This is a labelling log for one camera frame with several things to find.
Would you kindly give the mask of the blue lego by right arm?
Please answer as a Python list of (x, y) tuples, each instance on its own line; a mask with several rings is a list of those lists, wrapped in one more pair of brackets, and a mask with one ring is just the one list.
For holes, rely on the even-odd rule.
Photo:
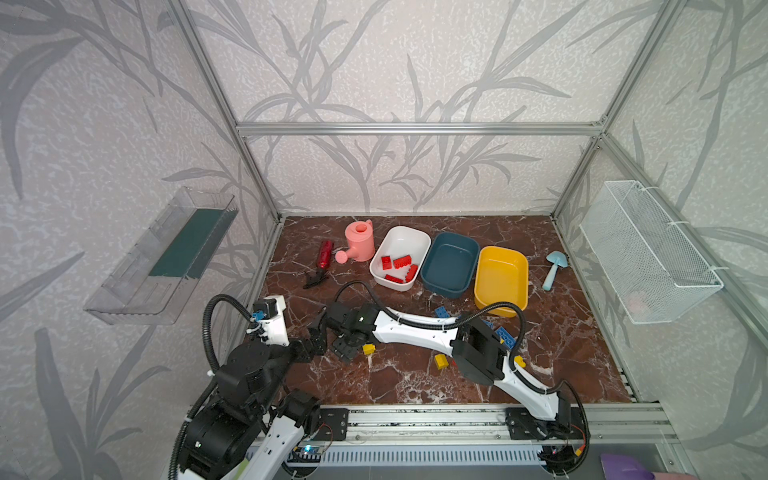
[(500, 343), (505, 346), (507, 350), (512, 350), (516, 345), (516, 338), (510, 334), (504, 327), (498, 327), (495, 333), (500, 339)]

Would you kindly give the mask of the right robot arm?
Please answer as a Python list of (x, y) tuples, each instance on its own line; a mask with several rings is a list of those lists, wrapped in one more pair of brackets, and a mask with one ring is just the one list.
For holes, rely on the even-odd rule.
[[(482, 315), (496, 307), (516, 312), (519, 336), (507, 348)], [(526, 371), (517, 351), (522, 344), (526, 320), (514, 303), (495, 303), (461, 317), (425, 317), (392, 310), (376, 303), (358, 309), (333, 302), (318, 318), (318, 326), (334, 332), (332, 346), (347, 362), (369, 343), (404, 344), (424, 348), (452, 358), (461, 374), (476, 384), (494, 386), (521, 403), (542, 428), (568, 428), (571, 404), (562, 390), (565, 381), (548, 387)]]

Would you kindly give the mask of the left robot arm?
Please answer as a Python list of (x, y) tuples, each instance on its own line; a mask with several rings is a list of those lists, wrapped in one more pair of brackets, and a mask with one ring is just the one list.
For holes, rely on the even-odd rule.
[(261, 433), (267, 440), (293, 450), (278, 427), (295, 429), (298, 439), (330, 431), (321, 422), (320, 402), (294, 390), (277, 407), (273, 401), (284, 378), (296, 363), (307, 363), (327, 350), (326, 322), (309, 327), (307, 338), (291, 339), (287, 346), (252, 341), (240, 345), (221, 365), (212, 346), (211, 326), (202, 328), (203, 346), (213, 378), (188, 411), (171, 454), (168, 477), (187, 470), (204, 479), (221, 479), (244, 458)]

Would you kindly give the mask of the white rectangular bin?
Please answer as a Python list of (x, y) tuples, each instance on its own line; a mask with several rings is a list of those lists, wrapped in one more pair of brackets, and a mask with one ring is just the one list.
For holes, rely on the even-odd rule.
[(397, 292), (410, 290), (431, 243), (431, 237), (421, 230), (392, 227), (369, 264), (375, 282)]

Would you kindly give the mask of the pink watering can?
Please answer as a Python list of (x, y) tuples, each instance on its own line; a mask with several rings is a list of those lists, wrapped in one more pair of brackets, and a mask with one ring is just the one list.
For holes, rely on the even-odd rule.
[(350, 260), (367, 262), (373, 258), (375, 245), (371, 220), (350, 223), (345, 228), (344, 235), (347, 240), (347, 249), (335, 253), (337, 263), (345, 264)]

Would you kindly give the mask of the yellow lego bottom centre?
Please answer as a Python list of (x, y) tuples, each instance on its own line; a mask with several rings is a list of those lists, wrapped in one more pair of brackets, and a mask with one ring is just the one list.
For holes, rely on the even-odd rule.
[(450, 362), (446, 355), (437, 354), (434, 356), (434, 363), (438, 371), (442, 371), (450, 366)]

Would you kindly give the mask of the dark teal rectangular bin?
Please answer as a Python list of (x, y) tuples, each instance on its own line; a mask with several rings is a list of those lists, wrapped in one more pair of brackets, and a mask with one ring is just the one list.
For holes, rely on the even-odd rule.
[(420, 277), (426, 290), (449, 299), (469, 288), (480, 253), (472, 238), (453, 232), (439, 233), (424, 260)]

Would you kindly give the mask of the yellow rectangular bin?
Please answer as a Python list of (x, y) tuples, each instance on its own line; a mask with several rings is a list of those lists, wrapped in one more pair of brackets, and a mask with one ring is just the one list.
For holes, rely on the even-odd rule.
[(474, 300), (479, 309), (497, 302), (514, 303), (521, 311), (528, 305), (529, 263), (516, 250), (484, 247), (479, 254)]

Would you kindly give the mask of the light blue toy shovel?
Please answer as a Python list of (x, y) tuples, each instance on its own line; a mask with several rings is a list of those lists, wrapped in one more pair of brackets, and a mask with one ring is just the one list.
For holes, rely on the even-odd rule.
[(563, 253), (563, 252), (560, 252), (560, 251), (550, 252), (546, 256), (546, 260), (550, 263), (550, 269), (549, 269), (549, 271), (548, 271), (548, 273), (547, 273), (547, 275), (545, 277), (545, 280), (544, 280), (544, 282), (542, 284), (542, 289), (544, 291), (549, 292), (549, 291), (552, 290), (552, 287), (553, 287), (553, 284), (554, 284), (557, 272), (560, 269), (567, 268), (569, 266), (569, 263), (568, 263), (567, 255), (565, 253)]

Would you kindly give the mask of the purple object bottom right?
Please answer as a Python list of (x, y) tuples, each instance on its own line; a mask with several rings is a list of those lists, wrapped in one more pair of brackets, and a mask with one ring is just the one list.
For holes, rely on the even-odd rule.
[(600, 462), (606, 480), (654, 480), (655, 475), (631, 456), (601, 454)]

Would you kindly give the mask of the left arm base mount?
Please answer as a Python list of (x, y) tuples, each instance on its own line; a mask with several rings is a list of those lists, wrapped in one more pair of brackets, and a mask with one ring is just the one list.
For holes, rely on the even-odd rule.
[(311, 418), (305, 438), (311, 441), (336, 442), (347, 438), (350, 410), (340, 407), (321, 407)]

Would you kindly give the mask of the red handled tool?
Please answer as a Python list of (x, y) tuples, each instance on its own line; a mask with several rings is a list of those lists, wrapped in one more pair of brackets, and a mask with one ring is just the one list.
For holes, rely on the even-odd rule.
[(319, 248), (313, 272), (306, 273), (304, 289), (310, 289), (320, 285), (328, 276), (328, 270), (331, 265), (334, 243), (331, 240), (324, 240)]

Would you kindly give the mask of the clear plastic wall shelf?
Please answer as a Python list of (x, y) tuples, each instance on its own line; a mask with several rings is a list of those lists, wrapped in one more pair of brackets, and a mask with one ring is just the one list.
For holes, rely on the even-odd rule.
[(84, 311), (108, 325), (172, 325), (238, 215), (236, 196), (179, 188)]

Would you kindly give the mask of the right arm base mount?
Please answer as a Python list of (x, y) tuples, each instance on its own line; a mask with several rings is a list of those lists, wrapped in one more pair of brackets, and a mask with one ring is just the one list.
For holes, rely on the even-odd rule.
[(569, 424), (558, 421), (543, 421), (534, 418), (522, 407), (509, 407), (504, 410), (504, 423), (511, 440), (554, 441), (582, 440), (584, 438), (584, 418), (577, 406), (571, 407)]

